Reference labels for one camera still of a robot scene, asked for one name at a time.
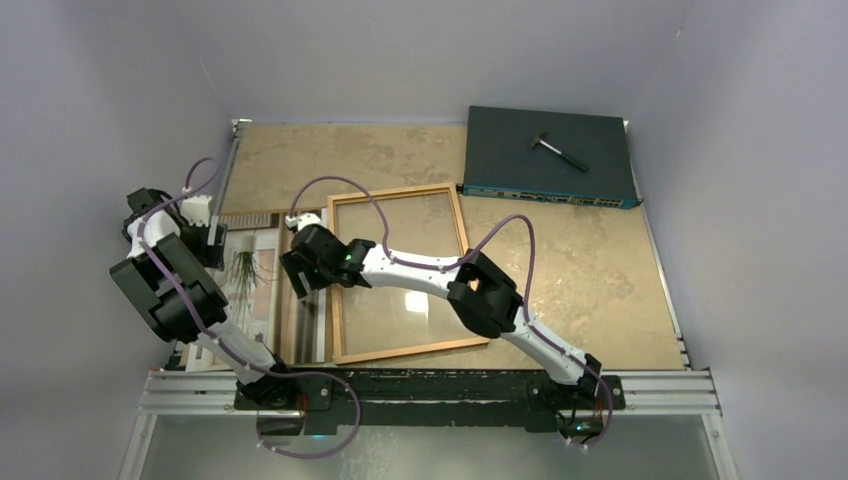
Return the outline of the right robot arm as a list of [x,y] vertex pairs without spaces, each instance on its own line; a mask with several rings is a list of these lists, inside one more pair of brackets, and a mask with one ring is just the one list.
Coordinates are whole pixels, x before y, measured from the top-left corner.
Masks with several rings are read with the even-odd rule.
[[505,340],[538,363],[573,406],[584,407],[611,391],[601,363],[545,326],[516,282],[481,251],[428,257],[366,239],[343,243],[329,229],[310,224],[294,235],[280,261],[299,298],[337,285],[402,288],[444,299],[471,333]]

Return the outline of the orange wooden picture frame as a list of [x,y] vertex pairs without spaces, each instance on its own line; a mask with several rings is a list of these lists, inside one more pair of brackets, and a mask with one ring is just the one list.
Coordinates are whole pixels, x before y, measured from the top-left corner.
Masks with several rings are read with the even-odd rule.
[[[464,251],[469,247],[463,214],[461,211],[456,183],[441,183],[417,187],[400,187],[393,189],[378,190],[372,196],[375,200],[398,200],[403,198],[423,197],[429,195],[448,196],[458,245]],[[342,205],[364,203],[368,201],[365,193],[335,194],[327,197],[327,223],[329,229],[337,232],[337,208]],[[391,358],[409,357],[413,355],[429,354],[441,351],[450,351],[462,348],[484,346],[489,340],[484,337],[472,336],[469,338],[435,342],[424,345],[416,345],[375,352],[360,354],[347,354],[345,352],[345,332],[343,322],[343,302],[341,288],[331,287],[328,297],[331,303],[332,336],[333,336],[333,361],[336,365],[348,365]]]

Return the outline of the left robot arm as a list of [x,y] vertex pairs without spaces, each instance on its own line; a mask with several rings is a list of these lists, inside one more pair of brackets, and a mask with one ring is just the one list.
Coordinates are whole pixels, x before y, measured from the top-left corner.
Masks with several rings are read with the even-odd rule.
[[210,274],[225,267],[228,232],[211,215],[210,196],[176,200],[141,188],[127,202],[122,234],[130,251],[109,274],[148,327],[165,342],[195,344],[224,361],[244,397],[275,409],[292,405],[298,382],[290,369],[229,320],[226,296]]

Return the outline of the glossy photo print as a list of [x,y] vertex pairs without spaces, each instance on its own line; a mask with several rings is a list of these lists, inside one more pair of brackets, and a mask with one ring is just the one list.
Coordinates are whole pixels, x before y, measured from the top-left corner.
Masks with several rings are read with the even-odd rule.
[[330,360],[327,293],[300,300],[294,292],[280,261],[290,243],[284,220],[277,211],[221,216],[228,227],[224,269],[211,274],[229,302],[228,318],[248,337],[288,364],[323,364]]

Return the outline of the clear glass pane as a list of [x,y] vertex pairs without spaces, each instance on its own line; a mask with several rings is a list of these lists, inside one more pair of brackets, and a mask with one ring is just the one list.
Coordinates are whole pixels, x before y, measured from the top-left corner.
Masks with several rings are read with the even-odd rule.
[[[435,257],[458,257],[448,196],[377,200],[388,221],[392,250]],[[360,354],[469,338],[443,299],[399,287],[341,288],[345,352]]]

